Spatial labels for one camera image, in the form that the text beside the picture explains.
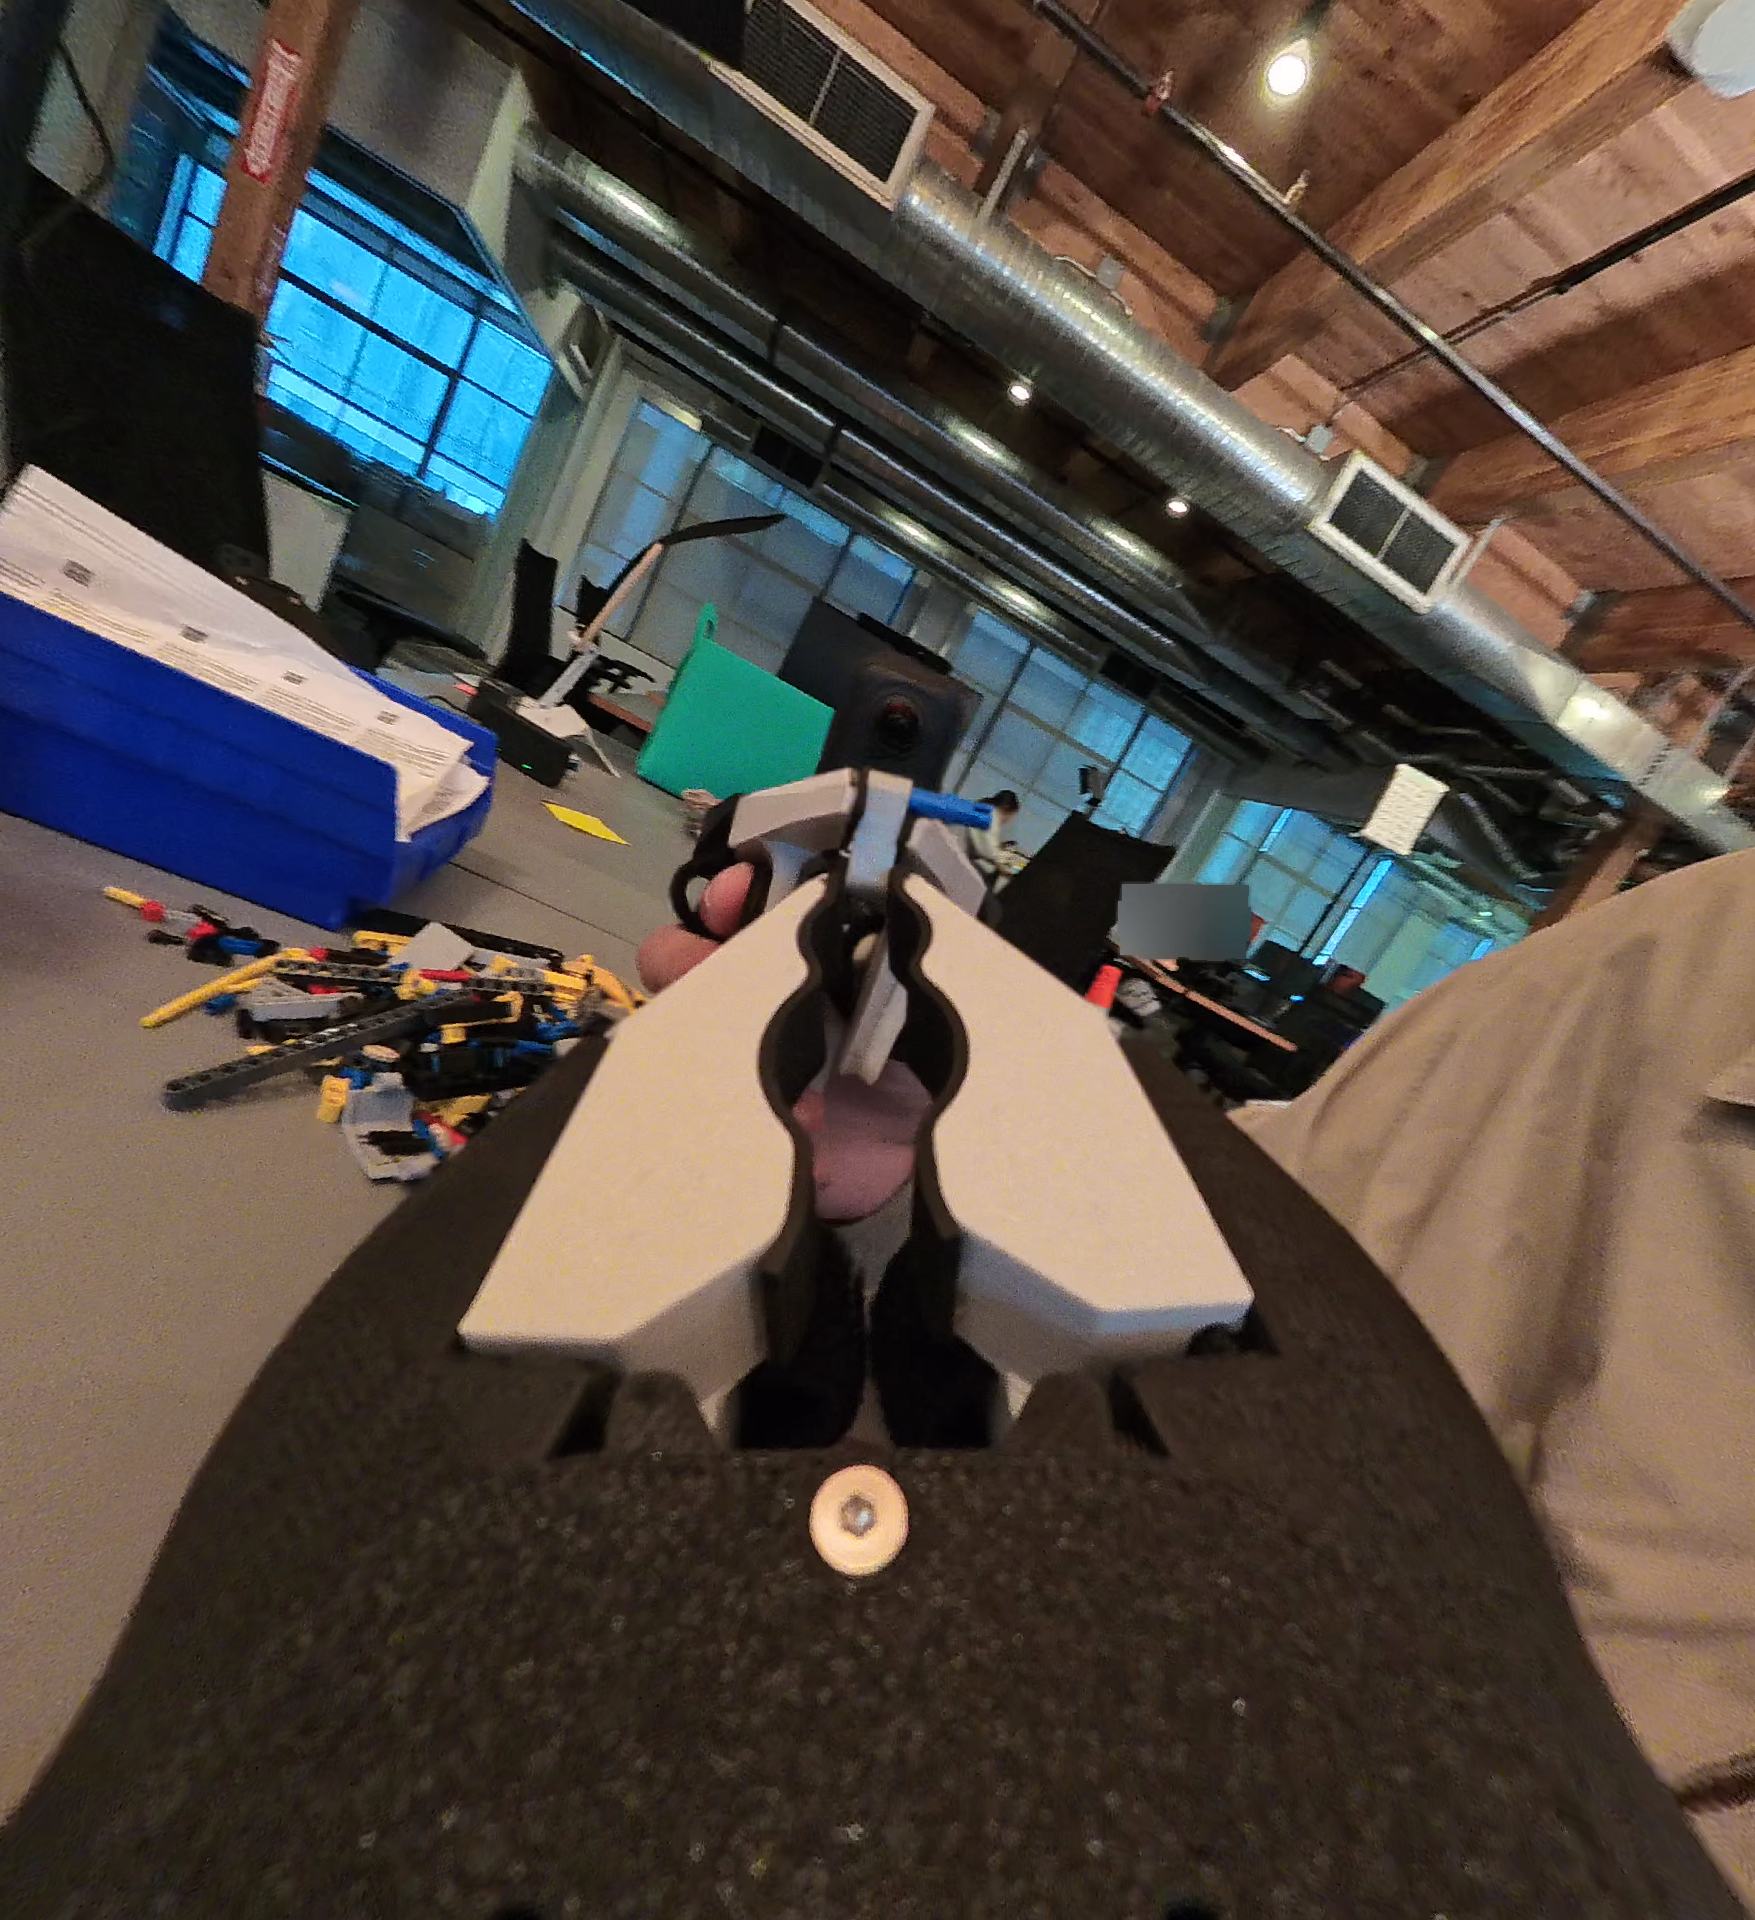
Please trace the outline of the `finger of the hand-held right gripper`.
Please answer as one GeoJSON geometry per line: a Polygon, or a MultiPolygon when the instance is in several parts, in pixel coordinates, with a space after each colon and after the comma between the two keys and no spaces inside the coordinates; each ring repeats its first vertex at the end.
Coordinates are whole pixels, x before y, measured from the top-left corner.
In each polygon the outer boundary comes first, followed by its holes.
{"type": "Polygon", "coordinates": [[[964,834],[965,830],[933,819],[911,819],[899,846],[899,863],[910,875],[929,881],[959,913],[976,918],[986,899],[986,884],[968,853],[964,834]]]}
{"type": "Polygon", "coordinates": [[[840,851],[862,809],[860,773],[813,775],[737,796],[737,861],[750,868],[747,908],[775,908],[816,855],[840,851]]]}

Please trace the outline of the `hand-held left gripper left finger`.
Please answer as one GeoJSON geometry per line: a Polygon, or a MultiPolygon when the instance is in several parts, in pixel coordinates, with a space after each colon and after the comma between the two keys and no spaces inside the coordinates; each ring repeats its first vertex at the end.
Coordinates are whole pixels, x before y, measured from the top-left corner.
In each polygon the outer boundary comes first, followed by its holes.
{"type": "Polygon", "coordinates": [[[720,1425],[735,1385],[805,1332],[815,1150],[795,1115],[833,1053],[802,881],[623,1021],[502,1241],[459,1341],[668,1373],[720,1425]]]}

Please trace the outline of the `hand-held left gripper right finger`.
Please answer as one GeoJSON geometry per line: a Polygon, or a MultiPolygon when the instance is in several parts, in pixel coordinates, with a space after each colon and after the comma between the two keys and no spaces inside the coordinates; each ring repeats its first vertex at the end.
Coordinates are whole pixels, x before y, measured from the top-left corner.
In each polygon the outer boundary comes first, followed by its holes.
{"type": "Polygon", "coordinates": [[[927,1095],[892,1259],[892,1439],[986,1442],[1012,1384],[1233,1346],[1240,1260],[1108,1017],[925,878],[892,884],[927,1095]]]}

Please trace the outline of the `grey toy brick connector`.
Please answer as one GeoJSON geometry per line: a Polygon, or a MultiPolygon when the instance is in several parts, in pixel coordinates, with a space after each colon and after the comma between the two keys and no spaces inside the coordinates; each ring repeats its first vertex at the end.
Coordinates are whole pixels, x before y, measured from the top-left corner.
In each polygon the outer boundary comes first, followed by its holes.
{"type": "Polygon", "coordinates": [[[875,913],[875,929],[848,940],[855,997],[843,1030],[836,1073],[873,1086],[908,1017],[908,995],[890,970],[890,875],[911,822],[911,780],[864,773],[860,811],[843,849],[843,908],[875,913]]]}

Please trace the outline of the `grey desk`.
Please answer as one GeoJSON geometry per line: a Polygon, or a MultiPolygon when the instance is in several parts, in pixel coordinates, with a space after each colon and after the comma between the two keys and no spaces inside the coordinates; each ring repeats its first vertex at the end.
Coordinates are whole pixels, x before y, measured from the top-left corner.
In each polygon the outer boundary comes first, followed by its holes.
{"type": "Polygon", "coordinates": [[[398,1205],[291,1080],[200,1114],[161,1088],[224,1021],[121,888],[308,926],[0,814],[0,1825],[65,1737],[200,1462],[289,1327],[398,1205]]]}

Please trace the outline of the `black monitor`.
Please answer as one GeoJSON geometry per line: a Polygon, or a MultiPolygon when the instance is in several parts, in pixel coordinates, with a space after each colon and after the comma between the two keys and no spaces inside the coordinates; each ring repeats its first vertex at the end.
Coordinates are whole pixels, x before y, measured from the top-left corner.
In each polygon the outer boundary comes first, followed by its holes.
{"type": "Polygon", "coordinates": [[[836,711],[846,700],[856,671],[881,653],[881,635],[858,616],[816,597],[785,652],[776,677],[836,711]]]}

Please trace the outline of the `green felt bag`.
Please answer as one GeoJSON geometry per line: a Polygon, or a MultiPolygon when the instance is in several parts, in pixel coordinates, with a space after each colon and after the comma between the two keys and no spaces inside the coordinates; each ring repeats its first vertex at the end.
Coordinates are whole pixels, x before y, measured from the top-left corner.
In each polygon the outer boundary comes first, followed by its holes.
{"type": "Polygon", "coordinates": [[[702,791],[715,801],[805,780],[819,771],[830,720],[830,709],[726,647],[708,604],[635,775],[675,798],[702,791]]]}

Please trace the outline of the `black folding screen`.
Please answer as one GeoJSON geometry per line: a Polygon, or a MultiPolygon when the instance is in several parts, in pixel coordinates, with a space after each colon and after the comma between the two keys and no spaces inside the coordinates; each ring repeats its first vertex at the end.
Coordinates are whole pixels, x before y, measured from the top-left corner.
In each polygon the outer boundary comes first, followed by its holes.
{"type": "Polygon", "coordinates": [[[1031,957],[1041,948],[1094,948],[1115,926],[1122,890],[1154,884],[1174,853],[1174,846],[1073,814],[1008,878],[997,896],[995,929],[1031,957]]]}

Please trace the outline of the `white articulated lamp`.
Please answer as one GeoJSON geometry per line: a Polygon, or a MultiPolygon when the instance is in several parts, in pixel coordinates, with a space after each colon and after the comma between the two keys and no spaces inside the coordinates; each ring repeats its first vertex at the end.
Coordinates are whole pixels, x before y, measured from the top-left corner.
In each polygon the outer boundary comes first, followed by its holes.
{"type": "Polygon", "coordinates": [[[577,713],[573,697],[580,693],[582,679],[601,660],[601,639],[611,619],[661,560],[664,553],[695,540],[743,538],[766,532],[785,519],[785,513],[764,513],[677,526],[670,535],[652,540],[640,555],[624,563],[605,590],[597,590],[589,581],[579,581],[579,623],[573,629],[573,649],[555,684],[540,697],[523,699],[517,714],[542,729],[542,732],[580,740],[589,732],[589,726],[580,713],[577,713]]]}

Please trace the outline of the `pile of mixed toy bricks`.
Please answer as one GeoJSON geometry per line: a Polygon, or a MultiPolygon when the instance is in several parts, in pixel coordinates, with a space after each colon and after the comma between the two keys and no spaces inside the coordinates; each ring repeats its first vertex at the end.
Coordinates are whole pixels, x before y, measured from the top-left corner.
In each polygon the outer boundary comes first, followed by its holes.
{"type": "Polygon", "coordinates": [[[165,1084],[163,1110],[203,1114],[303,1086],[317,1122],[380,1187],[429,1177],[650,1001],[591,954],[405,913],[296,945],[202,904],[116,885],[101,898],[135,916],[151,946],[215,972],[140,1027],[208,1017],[238,1042],[231,1059],[165,1084]]]}

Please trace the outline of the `black box device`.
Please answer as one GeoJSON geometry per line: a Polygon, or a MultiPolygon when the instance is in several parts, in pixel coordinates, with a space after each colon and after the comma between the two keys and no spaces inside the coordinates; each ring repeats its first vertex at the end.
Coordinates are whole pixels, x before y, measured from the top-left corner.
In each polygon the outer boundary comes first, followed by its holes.
{"type": "Polygon", "coordinates": [[[577,771],[577,750],[564,732],[550,732],[534,709],[497,681],[467,693],[466,714],[495,739],[497,765],[507,765],[545,789],[558,789],[577,771]]]}

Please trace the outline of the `white hanging sign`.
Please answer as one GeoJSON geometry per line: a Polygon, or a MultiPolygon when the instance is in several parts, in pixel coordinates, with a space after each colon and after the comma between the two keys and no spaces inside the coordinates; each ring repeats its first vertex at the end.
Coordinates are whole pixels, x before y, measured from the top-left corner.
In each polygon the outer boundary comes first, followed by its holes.
{"type": "Polygon", "coordinates": [[[1447,793],[1446,780],[1397,763],[1355,827],[1355,838],[1391,858],[1412,858],[1447,793]]]}

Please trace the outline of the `white ceiling vent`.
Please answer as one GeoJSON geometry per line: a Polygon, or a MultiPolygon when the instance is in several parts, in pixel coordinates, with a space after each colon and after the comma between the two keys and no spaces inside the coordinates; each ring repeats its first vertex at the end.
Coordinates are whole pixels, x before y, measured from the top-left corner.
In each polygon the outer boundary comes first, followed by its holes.
{"type": "Polygon", "coordinates": [[[890,62],[806,2],[743,2],[735,61],[715,75],[835,174],[894,211],[936,120],[890,62]]]}
{"type": "Polygon", "coordinates": [[[1360,451],[1331,464],[1306,530],[1418,613],[1439,604],[1475,548],[1475,537],[1360,451]]]}

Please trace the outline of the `white paper sheets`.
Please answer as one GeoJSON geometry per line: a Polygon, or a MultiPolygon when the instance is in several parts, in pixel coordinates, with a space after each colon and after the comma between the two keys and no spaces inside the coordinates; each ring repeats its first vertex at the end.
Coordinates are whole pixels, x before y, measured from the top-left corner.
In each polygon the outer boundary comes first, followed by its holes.
{"type": "Polygon", "coordinates": [[[488,789],[464,735],[41,469],[0,503],[0,593],[383,763],[400,841],[488,789]]]}

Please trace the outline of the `blue plastic bin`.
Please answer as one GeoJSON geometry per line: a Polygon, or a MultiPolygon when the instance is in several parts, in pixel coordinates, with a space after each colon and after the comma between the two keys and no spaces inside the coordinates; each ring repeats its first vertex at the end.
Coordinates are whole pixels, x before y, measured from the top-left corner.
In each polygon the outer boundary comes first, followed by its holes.
{"type": "Polygon", "coordinates": [[[338,929],[480,834],[495,739],[389,690],[464,747],[476,791],[398,838],[390,766],[0,592],[0,811],[338,929]]]}

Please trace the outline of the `black board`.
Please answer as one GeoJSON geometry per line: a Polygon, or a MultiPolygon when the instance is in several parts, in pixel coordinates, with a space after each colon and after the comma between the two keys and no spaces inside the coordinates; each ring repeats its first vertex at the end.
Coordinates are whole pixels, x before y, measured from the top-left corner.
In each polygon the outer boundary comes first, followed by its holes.
{"type": "Polygon", "coordinates": [[[9,466],[40,469],[211,574],[267,576],[252,317],[44,174],[0,277],[9,466]]]}

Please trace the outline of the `white ceiling sensor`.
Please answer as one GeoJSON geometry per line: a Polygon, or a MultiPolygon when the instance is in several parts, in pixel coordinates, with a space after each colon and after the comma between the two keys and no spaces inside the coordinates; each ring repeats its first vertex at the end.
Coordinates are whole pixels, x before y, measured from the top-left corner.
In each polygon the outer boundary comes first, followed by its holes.
{"type": "Polygon", "coordinates": [[[1755,2],[1684,2],[1664,49],[1715,100],[1755,94],[1755,2]]]}

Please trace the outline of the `silver air duct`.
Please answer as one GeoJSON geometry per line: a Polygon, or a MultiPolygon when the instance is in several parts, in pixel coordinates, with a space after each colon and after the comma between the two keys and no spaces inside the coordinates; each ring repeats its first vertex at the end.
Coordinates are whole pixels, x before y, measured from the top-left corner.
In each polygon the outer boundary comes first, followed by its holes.
{"type": "Polygon", "coordinates": [[[911,516],[1026,580],[1228,716],[1277,773],[1361,793],[1390,758],[1407,758],[1449,780],[1486,841],[1555,786],[1545,816],[1638,805],[1703,849],[1755,846],[1713,769],[1525,637],[1510,611],[1461,581],[1432,611],[1409,611],[1327,551],[1306,523],[1331,464],[1099,308],[1065,262],[973,217],[958,188],[910,188],[902,234],[878,222],[880,264],[903,264],[910,300],[1005,352],[1008,371],[1269,563],[1269,578],[1192,583],[539,128],[517,136],[513,174],[545,220],[552,272],[800,451],[800,476],[819,469],[881,530],[911,516]]]}

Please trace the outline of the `wooden post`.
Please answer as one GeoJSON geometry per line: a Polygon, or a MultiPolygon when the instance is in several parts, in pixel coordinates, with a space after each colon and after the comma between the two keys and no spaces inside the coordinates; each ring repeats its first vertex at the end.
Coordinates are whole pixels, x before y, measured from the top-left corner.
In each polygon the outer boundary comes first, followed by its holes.
{"type": "Polygon", "coordinates": [[[272,2],[263,13],[203,271],[208,293],[256,323],[273,300],[358,13],[358,2],[272,2]]]}

